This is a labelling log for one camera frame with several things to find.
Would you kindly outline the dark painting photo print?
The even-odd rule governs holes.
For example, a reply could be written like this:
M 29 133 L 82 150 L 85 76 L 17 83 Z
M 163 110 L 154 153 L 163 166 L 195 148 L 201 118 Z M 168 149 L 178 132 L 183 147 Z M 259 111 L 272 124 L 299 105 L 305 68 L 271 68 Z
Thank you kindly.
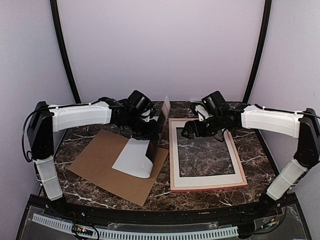
M 148 179 L 154 166 L 158 147 L 170 112 L 169 97 L 164 98 L 159 116 L 156 117 L 158 131 L 155 140 L 136 140 L 131 138 L 114 162 L 112 169 L 122 173 Z

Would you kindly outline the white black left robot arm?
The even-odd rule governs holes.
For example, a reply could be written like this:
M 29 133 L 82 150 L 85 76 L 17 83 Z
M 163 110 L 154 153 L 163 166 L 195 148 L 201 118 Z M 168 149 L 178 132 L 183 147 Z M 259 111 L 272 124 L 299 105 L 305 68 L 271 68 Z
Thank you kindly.
M 24 121 L 21 138 L 28 139 L 30 150 L 23 150 L 25 160 L 35 166 L 38 181 L 51 203 L 51 210 L 60 218 L 67 218 L 70 206 L 62 199 L 58 174 L 54 164 L 53 134 L 87 125 L 116 125 L 128 128 L 135 140 L 158 140 L 160 129 L 153 118 L 156 113 L 152 101 L 134 90 L 128 98 L 115 100 L 101 97 L 89 103 L 49 105 L 37 103 Z

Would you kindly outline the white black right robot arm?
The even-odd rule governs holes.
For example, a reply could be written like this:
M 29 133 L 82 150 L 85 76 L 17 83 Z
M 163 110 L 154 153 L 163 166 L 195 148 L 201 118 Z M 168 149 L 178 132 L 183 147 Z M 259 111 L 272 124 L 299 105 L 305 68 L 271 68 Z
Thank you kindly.
M 240 102 L 230 106 L 217 90 L 193 108 L 199 119 L 187 121 L 182 137 L 214 137 L 218 131 L 257 129 L 291 136 L 298 140 L 292 160 L 261 194 L 255 213 L 266 217 L 287 191 L 320 162 L 319 116 L 312 108 L 290 111 Z

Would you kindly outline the brown cardboard backing board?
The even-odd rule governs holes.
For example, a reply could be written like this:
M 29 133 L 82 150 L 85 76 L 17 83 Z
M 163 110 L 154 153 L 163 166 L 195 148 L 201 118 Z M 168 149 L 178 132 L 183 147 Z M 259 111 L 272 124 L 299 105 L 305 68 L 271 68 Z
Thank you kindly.
M 147 140 L 127 139 L 101 130 L 69 170 L 94 185 L 143 206 L 168 156 L 158 148 L 154 161 L 146 157 Z

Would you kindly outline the clear acrylic sheet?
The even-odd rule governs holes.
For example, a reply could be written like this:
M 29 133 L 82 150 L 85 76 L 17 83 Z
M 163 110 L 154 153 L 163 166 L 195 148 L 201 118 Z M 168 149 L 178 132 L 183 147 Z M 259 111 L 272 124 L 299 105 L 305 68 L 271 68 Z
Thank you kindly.
M 176 129 L 179 176 L 209 177 L 235 173 L 232 159 L 225 142 L 213 137 L 187 139 Z

